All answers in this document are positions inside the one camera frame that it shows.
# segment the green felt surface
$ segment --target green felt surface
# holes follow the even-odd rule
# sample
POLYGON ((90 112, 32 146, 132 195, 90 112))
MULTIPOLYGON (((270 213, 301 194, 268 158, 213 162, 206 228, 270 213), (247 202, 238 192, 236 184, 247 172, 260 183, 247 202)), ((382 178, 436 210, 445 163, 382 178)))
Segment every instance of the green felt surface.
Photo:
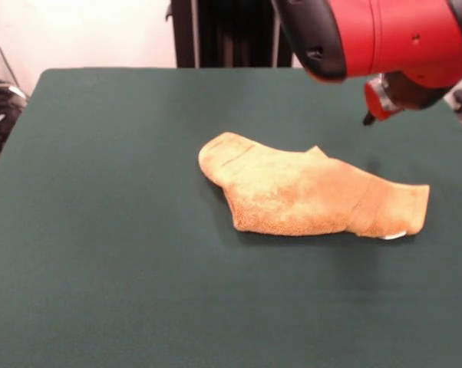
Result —
POLYGON ((43 74, 0 159, 0 368, 462 368, 462 127, 363 127, 362 83, 43 74), (424 230, 237 233, 196 162, 223 131, 428 183, 424 230))

